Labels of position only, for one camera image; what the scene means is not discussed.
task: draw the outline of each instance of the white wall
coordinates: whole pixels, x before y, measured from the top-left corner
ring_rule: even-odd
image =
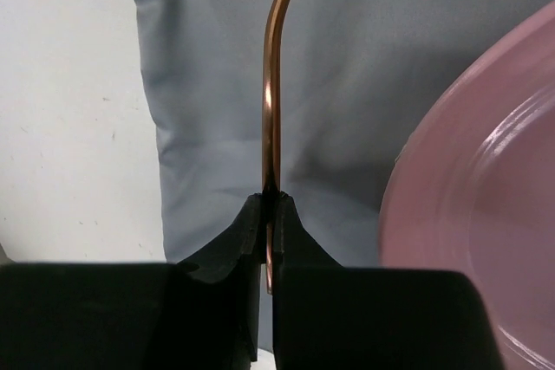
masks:
[[[161,260],[133,0],[0,0],[0,244],[22,260]]]

